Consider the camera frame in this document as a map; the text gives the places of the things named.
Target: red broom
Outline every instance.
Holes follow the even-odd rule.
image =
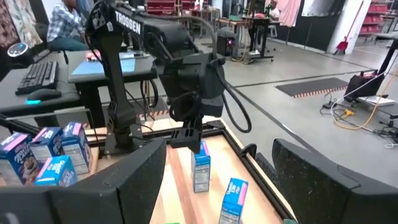
[[[351,32],[351,29],[352,29],[353,26],[354,26],[354,23],[355,23],[355,21],[356,21],[356,18],[358,17],[359,12],[360,12],[361,9],[362,9],[362,5],[363,5],[363,1],[361,2],[361,5],[360,5],[360,7],[359,7],[359,9],[358,9],[358,12],[356,12],[354,21],[353,21],[353,23],[351,24],[351,27],[349,28],[349,31],[348,31],[347,36],[345,36],[345,37],[344,37],[344,40],[341,41],[341,42],[337,45],[337,47],[336,47],[336,52],[335,52],[334,54],[337,54],[337,52],[339,52],[339,51],[340,51],[340,52],[343,52],[344,54],[346,54],[346,49],[347,49],[347,47],[348,47],[348,42],[347,42],[348,36],[349,36],[349,33]]]

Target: computer mouse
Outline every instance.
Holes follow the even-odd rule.
[[[45,101],[45,100],[52,100],[61,97],[62,93],[57,90],[51,90],[51,89],[41,89],[41,90],[36,90],[33,93],[29,94],[27,97],[27,100],[30,101]]]

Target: black chair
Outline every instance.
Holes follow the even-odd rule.
[[[39,37],[42,39],[43,43],[45,44],[47,50],[49,50],[49,53],[51,53],[51,52],[58,52],[58,53],[63,52],[63,57],[65,59],[65,63],[68,65],[69,64],[69,59],[68,59],[67,53],[64,50],[55,49],[55,48],[53,48],[53,47],[48,45],[48,43],[47,43],[47,32],[49,30],[48,25],[41,24],[41,23],[36,23],[35,24],[35,29],[36,29],[37,34],[39,35]],[[37,60],[36,63],[41,61],[47,55],[44,55],[42,58]]]

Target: pink cloth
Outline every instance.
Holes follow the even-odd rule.
[[[296,23],[296,18],[299,13],[301,0],[278,0],[276,8],[280,11],[280,25],[293,27]]]

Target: nutrition label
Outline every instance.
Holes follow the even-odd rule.
[[[209,189],[210,165],[195,167],[195,191],[207,191]]]
[[[35,158],[40,162],[45,162],[48,158],[52,157],[48,146],[35,146],[30,147]]]
[[[0,171],[7,185],[10,186],[22,185],[21,180],[19,179],[18,175],[15,173],[14,168],[12,168],[9,161],[0,160]]]
[[[239,224],[239,217],[221,211],[219,224]]]
[[[65,155],[70,156],[72,164],[75,167],[75,172],[77,174],[84,174],[88,172],[85,158],[83,157],[80,146],[78,144],[63,146],[63,150],[65,151]]]

